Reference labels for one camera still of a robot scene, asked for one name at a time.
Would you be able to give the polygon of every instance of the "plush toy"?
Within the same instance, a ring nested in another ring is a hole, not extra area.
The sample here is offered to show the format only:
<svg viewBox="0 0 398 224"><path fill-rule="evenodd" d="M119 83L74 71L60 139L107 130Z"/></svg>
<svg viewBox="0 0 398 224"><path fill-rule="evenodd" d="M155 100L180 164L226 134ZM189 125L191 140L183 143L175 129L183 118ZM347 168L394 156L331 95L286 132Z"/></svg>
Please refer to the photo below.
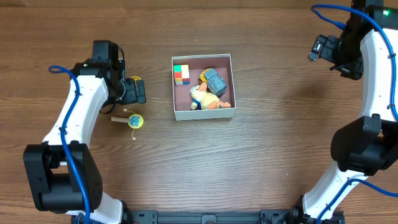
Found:
<svg viewBox="0 0 398 224"><path fill-rule="evenodd" d="M193 98L193 102L191 104L191 110L200 109L200 110L212 110L219 108L230 108L231 104L228 102L221 102L220 99L206 91L207 84L202 83L200 86L194 86L191 88L190 92Z"/></svg>

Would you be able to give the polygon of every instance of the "tabletop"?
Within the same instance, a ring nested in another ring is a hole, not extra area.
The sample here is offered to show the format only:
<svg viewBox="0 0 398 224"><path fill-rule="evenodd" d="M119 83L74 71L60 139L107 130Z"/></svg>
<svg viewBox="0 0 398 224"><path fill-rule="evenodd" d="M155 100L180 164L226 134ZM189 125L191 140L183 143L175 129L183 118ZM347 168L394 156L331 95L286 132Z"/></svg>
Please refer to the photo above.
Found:
<svg viewBox="0 0 398 224"><path fill-rule="evenodd" d="M325 11L346 21L343 12ZM68 223L35 209L22 154L59 116L67 75L109 39L126 54L127 75L145 80L145 119L131 129L98 116L90 151L103 188L131 209L259 211L289 208L331 162L334 133L354 121L363 82L310 62L319 34L340 31L308 9L0 8L0 223ZM171 57L231 54L237 110L232 119L175 121ZM398 166L368 180L395 191ZM398 202L366 186L340 204L347 223L394 223Z"/></svg>

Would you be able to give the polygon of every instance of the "toy truck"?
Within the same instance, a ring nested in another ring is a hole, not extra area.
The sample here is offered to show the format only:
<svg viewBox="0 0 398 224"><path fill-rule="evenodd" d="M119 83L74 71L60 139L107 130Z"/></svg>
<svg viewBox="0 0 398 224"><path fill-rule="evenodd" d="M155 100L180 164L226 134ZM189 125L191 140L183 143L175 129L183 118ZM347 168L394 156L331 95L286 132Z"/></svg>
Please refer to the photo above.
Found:
<svg viewBox="0 0 398 224"><path fill-rule="evenodd" d="M200 83L207 83L208 89L216 96L221 96L226 90L224 79L221 78L214 68L208 68L199 76Z"/></svg>

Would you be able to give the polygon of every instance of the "colorful cube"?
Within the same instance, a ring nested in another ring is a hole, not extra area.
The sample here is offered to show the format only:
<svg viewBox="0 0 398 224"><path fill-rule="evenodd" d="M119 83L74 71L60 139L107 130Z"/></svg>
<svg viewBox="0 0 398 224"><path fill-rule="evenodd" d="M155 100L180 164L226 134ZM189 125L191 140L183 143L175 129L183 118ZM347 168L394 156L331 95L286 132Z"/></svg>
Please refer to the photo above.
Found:
<svg viewBox="0 0 398 224"><path fill-rule="evenodd" d="M176 85L189 85L188 65L174 65L174 82Z"/></svg>

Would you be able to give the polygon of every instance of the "box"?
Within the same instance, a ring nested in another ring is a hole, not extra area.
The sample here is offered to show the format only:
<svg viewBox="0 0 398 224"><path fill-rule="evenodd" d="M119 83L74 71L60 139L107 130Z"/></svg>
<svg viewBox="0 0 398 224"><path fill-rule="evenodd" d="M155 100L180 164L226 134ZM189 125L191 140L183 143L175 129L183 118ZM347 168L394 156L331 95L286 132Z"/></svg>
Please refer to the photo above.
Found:
<svg viewBox="0 0 398 224"><path fill-rule="evenodd" d="M175 85L172 77L174 114L177 121L192 119L232 118L236 110L235 89L232 74L230 54L219 55L194 55L172 57L172 69L174 65L189 65L190 84ZM225 93L220 96L223 102L231 103L231 108L215 110L190 110L193 101L190 89L199 85L199 75L207 68L214 68L228 85Z"/></svg>

